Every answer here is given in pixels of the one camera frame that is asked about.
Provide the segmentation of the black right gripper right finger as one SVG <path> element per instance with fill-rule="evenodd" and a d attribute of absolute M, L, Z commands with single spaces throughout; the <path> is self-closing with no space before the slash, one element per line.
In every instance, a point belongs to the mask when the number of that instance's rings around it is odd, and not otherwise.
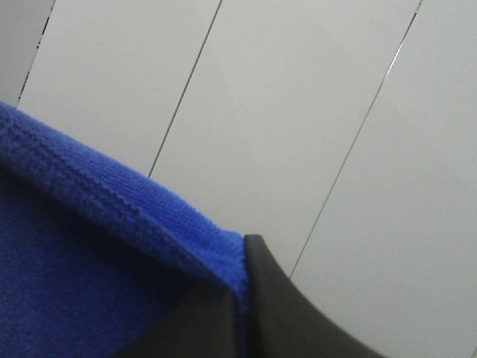
<path fill-rule="evenodd" d="M 244 237 L 250 278 L 249 357 L 380 357 L 300 292 L 262 236 Z"/>

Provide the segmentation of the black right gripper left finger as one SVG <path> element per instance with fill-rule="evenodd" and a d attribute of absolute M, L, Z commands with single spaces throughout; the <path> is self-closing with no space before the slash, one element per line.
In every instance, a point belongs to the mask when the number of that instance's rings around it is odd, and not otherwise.
<path fill-rule="evenodd" d="M 164 319 L 116 357 L 237 357 L 233 294 L 197 284 Z"/>

